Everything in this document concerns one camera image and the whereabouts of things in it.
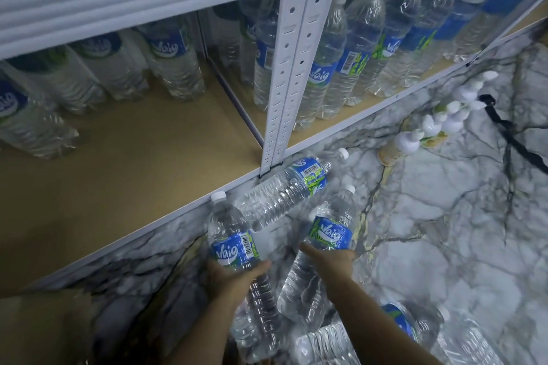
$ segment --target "forearm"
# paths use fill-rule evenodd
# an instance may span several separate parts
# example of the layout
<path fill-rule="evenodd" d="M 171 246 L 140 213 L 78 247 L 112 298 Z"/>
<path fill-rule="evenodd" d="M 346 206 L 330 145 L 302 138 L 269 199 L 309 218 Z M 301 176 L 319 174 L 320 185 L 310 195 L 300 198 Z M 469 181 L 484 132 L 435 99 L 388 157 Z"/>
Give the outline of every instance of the forearm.
<path fill-rule="evenodd" d="M 236 308 L 221 298 L 213 299 L 173 350 L 168 365 L 221 365 Z"/>
<path fill-rule="evenodd" d="M 440 365 L 352 279 L 336 279 L 326 286 L 362 364 Z"/>

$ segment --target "black strap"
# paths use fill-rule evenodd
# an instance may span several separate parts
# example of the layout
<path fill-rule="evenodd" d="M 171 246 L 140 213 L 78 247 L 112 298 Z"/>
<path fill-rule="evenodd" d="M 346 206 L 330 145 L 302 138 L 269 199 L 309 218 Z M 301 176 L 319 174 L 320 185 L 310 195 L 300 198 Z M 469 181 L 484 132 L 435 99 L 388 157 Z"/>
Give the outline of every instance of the black strap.
<path fill-rule="evenodd" d="M 485 111 L 493 123 L 503 127 L 500 133 L 503 135 L 504 139 L 517 150 L 517 153 L 531 163 L 531 165 L 536 166 L 539 170 L 548 175 L 548 166 L 544 164 L 543 158 L 536 153 L 530 152 L 523 144 L 514 139 L 512 132 L 516 125 L 509 120 L 500 118 L 494 107 L 495 99 L 489 94 L 483 94 L 479 97 L 479 100 L 487 105 Z"/>

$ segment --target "marble floor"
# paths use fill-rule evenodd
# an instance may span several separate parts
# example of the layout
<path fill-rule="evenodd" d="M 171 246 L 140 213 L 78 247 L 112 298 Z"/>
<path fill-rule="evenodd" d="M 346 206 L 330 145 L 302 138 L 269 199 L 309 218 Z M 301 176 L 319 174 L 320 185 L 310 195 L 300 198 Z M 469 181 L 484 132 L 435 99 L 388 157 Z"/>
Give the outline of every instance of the marble floor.
<path fill-rule="evenodd" d="M 497 100 L 502 118 L 517 124 L 518 140 L 548 158 L 548 48 L 527 35 L 309 150 L 346 147 L 350 153 L 344 174 L 329 188 L 356 186 L 361 231 L 354 275 L 369 294 L 379 302 L 426 299 L 465 310 L 511 363 L 546 364 L 547 175 L 507 145 L 483 110 L 439 148 L 421 149 L 394 168 L 381 166 L 375 155 L 410 114 L 428 112 L 453 87 L 490 69 L 500 75 L 482 93 Z M 277 292 L 314 204 L 256 234 L 261 255 L 274 262 Z M 187 331 L 206 303 L 200 275 L 208 254 L 207 213 L 207 206 L 196 208 L 51 286 L 94 294 L 100 355 L 116 349 L 132 325 L 151 325 L 165 351 Z M 278 359 L 290 362 L 287 354 Z"/>

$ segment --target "hand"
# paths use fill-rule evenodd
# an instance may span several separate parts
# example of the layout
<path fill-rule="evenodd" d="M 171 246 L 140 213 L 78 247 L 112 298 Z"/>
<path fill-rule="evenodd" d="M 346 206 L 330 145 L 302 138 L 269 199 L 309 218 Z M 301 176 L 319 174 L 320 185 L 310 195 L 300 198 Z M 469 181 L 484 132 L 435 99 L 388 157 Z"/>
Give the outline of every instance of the hand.
<path fill-rule="evenodd" d="M 225 303 L 238 307 L 249 292 L 253 280 L 266 273 L 271 265 L 270 261 L 261 261 L 251 270 L 234 272 L 215 260 L 208 259 L 206 267 L 209 298 L 222 298 Z"/>
<path fill-rule="evenodd" d="M 302 242 L 299 249 L 310 257 L 319 277 L 328 286 L 340 279 L 352 279 L 352 262 L 356 253 L 352 250 L 322 251 Z"/>

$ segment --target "person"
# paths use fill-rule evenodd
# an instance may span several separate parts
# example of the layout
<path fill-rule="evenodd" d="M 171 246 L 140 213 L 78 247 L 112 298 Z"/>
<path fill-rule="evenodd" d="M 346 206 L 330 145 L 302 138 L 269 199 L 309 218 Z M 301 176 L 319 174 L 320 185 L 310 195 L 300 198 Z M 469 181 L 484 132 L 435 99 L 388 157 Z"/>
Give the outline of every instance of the person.
<path fill-rule="evenodd" d="M 346 328 L 362 365 L 441 365 L 441 363 L 381 310 L 376 301 L 352 280 L 351 250 L 321 251 L 302 243 L 324 281 L 327 297 Z M 220 365 L 236 308 L 243 302 L 251 282 L 270 268 L 262 261 L 253 270 L 231 272 L 209 260 L 211 300 L 204 313 L 168 357 L 169 365 Z"/>

